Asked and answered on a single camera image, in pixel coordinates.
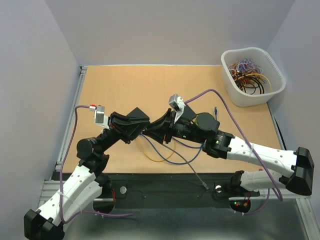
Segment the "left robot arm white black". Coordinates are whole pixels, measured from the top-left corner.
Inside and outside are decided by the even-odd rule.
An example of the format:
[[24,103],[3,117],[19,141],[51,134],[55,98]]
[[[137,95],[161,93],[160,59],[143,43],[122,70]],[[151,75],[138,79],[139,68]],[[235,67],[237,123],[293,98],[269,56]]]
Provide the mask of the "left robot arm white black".
[[81,139],[76,146],[78,165],[71,176],[59,181],[59,189],[37,210],[23,218],[24,236],[29,240],[62,240],[65,229],[96,197],[111,193],[111,179],[103,170],[110,156],[105,151],[118,141],[130,144],[150,123],[139,108],[128,115],[113,112],[96,137]]

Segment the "black network switch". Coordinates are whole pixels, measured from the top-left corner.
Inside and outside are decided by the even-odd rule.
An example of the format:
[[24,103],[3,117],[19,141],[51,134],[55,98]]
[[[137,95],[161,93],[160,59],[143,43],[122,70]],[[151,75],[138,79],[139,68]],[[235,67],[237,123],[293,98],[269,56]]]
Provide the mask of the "black network switch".
[[126,117],[131,121],[150,121],[150,118],[138,107],[129,112]]
[[191,121],[197,117],[197,114],[188,105],[186,105],[181,117]]

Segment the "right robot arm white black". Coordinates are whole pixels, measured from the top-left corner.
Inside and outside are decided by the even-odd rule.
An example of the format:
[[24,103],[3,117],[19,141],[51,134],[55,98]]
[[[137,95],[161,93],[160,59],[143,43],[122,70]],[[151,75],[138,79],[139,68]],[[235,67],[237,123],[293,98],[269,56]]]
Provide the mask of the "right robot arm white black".
[[220,122],[208,112],[191,118],[176,119],[172,110],[152,122],[143,134],[160,144],[180,138],[203,145],[202,150],[213,158],[243,161],[262,167],[261,171],[237,171],[231,178],[230,189],[235,195],[260,189],[285,188],[301,195],[311,196],[314,162],[307,148],[297,150],[275,149],[219,130]]

